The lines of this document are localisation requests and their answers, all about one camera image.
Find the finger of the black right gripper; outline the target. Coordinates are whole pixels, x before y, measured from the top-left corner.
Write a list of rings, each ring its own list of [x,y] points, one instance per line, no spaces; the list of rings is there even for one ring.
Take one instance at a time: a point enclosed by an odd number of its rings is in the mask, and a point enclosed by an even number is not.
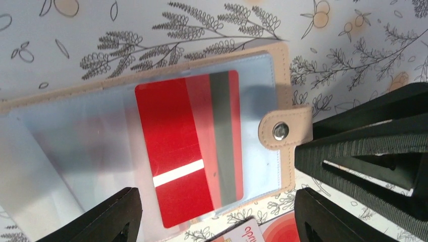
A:
[[[420,239],[427,239],[427,200],[406,197],[338,168],[324,168],[333,158],[427,151],[427,127],[368,127],[311,141],[295,149],[295,167],[368,206]]]
[[[313,139],[423,113],[427,113],[427,83],[411,83],[350,110],[315,122]]]

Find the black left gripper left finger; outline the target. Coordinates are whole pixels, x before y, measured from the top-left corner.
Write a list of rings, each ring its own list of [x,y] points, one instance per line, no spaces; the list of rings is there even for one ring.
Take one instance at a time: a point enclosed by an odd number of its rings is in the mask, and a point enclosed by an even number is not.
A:
[[[126,187],[38,241],[137,241],[142,211],[139,190]]]

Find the red card with black stripe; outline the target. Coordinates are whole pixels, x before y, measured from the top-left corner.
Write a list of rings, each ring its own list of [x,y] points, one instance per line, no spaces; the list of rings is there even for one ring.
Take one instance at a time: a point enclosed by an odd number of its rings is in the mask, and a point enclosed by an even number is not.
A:
[[[135,97],[165,228],[243,198],[236,70],[140,84]]]

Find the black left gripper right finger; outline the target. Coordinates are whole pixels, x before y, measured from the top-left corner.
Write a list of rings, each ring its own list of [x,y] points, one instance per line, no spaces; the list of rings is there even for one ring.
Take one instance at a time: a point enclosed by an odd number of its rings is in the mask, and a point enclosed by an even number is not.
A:
[[[294,213],[300,241],[396,241],[312,188],[297,190]]]

